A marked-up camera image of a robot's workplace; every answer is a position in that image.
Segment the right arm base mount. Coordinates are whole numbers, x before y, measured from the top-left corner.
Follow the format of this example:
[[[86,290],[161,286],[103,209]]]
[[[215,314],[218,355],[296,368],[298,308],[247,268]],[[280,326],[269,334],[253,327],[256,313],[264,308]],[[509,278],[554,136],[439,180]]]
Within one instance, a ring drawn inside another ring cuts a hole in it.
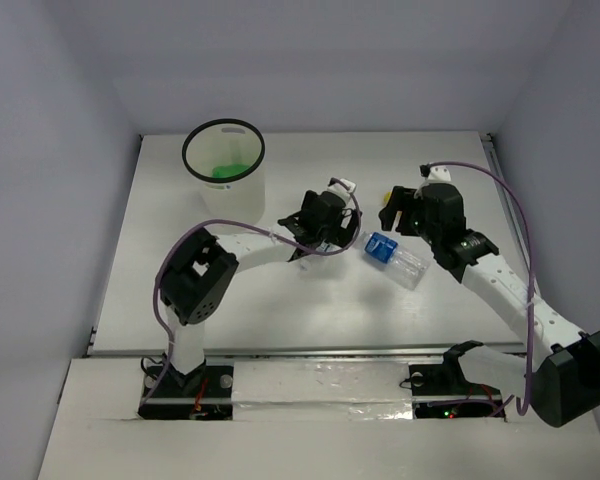
[[[447,350],[440,363],[408,367],[399,387],[412,394],[416,419],[506,418],[500,391],[469,382],[461,371],[459,359],[482,346],[478,341],[466,341]]]

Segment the clear bottle blue label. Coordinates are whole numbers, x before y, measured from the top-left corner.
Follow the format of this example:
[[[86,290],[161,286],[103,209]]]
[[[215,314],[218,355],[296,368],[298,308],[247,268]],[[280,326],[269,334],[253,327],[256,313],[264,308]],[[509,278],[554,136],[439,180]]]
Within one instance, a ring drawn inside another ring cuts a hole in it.
[[[379,232],[363,231],[355,244],[362,257],[399,286],[415,290],[429,262]]]

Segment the clear bottle lemon label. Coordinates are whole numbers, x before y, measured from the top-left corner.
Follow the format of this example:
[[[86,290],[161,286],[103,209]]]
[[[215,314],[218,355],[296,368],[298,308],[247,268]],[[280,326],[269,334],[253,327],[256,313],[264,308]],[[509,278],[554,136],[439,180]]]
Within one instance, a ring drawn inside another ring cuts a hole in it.
[[[334,251],[336,247],[330,243],[322,242],[317,248],[317,253],[308,254],[298,260],[298,265],[302,273],[317,273],[330,259],[328,253]]]

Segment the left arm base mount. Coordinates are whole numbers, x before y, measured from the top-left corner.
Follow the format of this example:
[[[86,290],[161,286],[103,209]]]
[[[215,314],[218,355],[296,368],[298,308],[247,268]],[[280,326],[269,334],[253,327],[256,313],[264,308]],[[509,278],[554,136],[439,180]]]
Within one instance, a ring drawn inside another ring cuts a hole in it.
[[[232,387],[234,366],[203,364],[191,375],[182,375],[173,367],[162,378],[148,400],[145,397],[156,384],[163,359],[142,357],[143,372],[138,416],[145,420],[226,421],[233,418]]]

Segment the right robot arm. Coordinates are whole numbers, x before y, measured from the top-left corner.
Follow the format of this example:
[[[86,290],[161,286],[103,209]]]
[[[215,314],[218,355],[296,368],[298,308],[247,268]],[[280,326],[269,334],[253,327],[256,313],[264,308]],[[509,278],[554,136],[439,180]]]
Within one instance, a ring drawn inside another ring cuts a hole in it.
[[[423,239],[435,262],[488,305],[527,349],[518,357],[474,340],[453,346],[440,368],[448,390],[493,386],[555,428],[600,406],[600,331],[586,332],[532,293],[498,247],[467,227],[464,201],[453,184],[396,186],[379,220],[385,231]]]

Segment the green plastic bottle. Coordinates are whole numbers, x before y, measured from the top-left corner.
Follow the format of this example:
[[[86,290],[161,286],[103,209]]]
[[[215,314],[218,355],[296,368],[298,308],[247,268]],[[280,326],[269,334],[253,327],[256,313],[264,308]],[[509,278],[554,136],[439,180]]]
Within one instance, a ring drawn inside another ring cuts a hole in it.
[[[242,163],[232,163],[227,165],[218,165],[212,170],[212,178],[221,181],[235,180],[250,169],[249,165]]]

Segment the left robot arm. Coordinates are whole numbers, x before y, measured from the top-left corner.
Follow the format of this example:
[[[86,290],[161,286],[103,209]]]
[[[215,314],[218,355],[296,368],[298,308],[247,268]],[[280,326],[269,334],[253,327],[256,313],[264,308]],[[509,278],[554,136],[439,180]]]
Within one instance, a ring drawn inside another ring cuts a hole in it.
[[[325,258],[351,248],[362,211],[356,184],[332,179],[321,193],[305,193],[300,209],[264,228],[235,220],[206,220],[171,248],[152,294],[168,346],[156,386],[181,395],[195,392],[204,375],[204,323],[219,307],[233,278],[273,263]]]

